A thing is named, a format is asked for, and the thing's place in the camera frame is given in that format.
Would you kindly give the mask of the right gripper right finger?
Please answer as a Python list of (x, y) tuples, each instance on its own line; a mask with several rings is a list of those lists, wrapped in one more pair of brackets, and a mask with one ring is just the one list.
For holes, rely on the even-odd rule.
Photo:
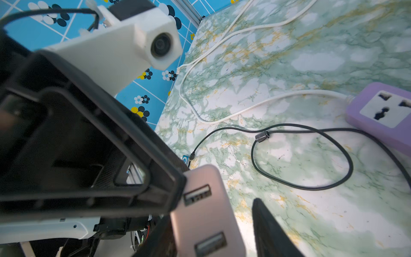
[(252, 217), (258, 257), (304, 256), (259, 198), (253, 201)]

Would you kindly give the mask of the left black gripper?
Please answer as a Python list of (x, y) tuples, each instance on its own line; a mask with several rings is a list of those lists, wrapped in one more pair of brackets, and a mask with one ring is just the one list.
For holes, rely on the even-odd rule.
[(1, 221), (167, 214), (186, 170), (83, 72), (1, 32)]

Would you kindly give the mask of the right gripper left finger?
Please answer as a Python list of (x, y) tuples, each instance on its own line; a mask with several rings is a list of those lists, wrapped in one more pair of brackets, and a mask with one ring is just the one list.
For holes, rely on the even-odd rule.
[(177, 248), (174, 240), (171, 218), (169, 215), (160, 219), (148, 240), (133, 255), (134, 257), (176, 257)]

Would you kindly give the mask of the pink usb charger cube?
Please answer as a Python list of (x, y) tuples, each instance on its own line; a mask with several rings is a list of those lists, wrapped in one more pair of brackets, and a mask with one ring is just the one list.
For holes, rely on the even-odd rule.
[(218, 169), (205, 165), (184, 173), (182, 198), (170, 213), (180, 257), (244, 257), (244, 245)]

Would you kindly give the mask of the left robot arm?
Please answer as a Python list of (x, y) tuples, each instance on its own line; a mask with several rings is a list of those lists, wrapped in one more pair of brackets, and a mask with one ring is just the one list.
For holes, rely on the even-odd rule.
[(187, 165), (136, 114), (48, 50), (1, 32), (1, 243), (102, 239), (176, 208)]

